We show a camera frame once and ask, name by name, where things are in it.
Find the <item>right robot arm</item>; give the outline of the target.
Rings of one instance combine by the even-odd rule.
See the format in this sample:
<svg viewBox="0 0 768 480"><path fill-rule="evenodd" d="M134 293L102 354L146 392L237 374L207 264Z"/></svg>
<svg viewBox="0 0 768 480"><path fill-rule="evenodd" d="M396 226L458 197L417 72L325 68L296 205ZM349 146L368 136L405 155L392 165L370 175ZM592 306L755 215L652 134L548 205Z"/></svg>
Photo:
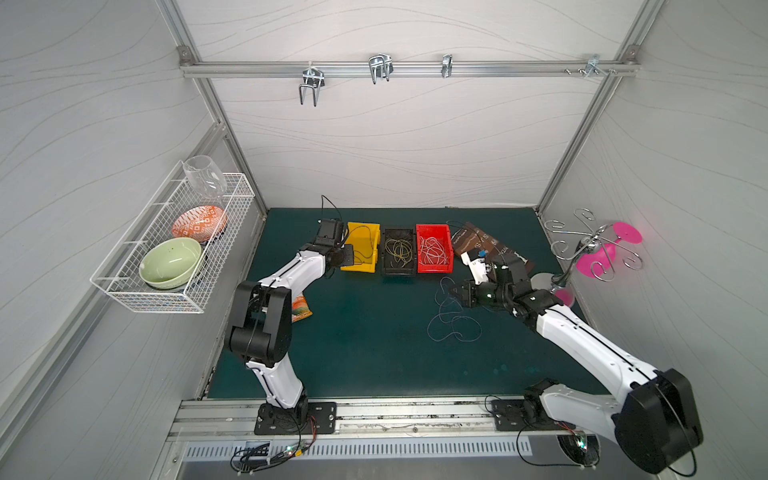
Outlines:
<svg viewBox="0 0 768 480"><path fill-rule="evenodd" d="M704 435L691 382L623 350L576 315L556 294L534 287L515 253L464 252L471 279L454 289L463 306L499 307L549 340L590 372L604 395L546 380L532 401L549 419L582 427L614 442L640 469L658 474L694 456Z"/></svg>

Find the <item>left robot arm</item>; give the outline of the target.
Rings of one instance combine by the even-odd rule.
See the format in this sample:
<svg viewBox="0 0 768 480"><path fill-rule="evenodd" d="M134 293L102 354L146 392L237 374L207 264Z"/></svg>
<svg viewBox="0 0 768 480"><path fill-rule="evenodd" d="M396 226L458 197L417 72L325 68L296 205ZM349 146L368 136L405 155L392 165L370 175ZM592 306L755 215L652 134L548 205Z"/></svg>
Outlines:
<svg viewBox="0 0 768 480"><path fill-rule="evenodd" d="M271 410L298 425L308 419L308 400L288 355L293 302L327 270L353 263L354 248L346 244L347 236L342 220L320 220L314 239L290 261L256 282L240 283L233 296L224 347L256 376Z"/></svg>

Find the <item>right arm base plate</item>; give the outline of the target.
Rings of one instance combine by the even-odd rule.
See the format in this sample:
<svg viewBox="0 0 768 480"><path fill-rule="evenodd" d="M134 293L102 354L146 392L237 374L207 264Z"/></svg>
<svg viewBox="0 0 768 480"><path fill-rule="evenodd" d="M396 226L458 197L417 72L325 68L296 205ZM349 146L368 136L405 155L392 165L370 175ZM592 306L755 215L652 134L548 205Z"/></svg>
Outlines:
<svg viewBox="0 0 768 480"><path fill-rule="evenodd" d="M491 396L485 401L485 409L493 417L497 431L562 430L572 433L575 430L575 426L572 424L550 418L537 400L528 398L502 399Z"/></svg>

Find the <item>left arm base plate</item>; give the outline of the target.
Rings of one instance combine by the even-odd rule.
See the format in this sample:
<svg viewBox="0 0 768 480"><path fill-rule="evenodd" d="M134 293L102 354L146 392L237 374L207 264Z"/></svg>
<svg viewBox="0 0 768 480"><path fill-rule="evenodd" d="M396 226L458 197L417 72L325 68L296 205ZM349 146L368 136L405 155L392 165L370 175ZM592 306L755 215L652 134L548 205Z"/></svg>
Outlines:
<svg viewBox="0 0 768 480"><path fill-rule="evenodd" d="M253 433L257 436L330 435L335 432L336 402L300 401L292 409L282 409L269 403L259 407Z"/></svg>

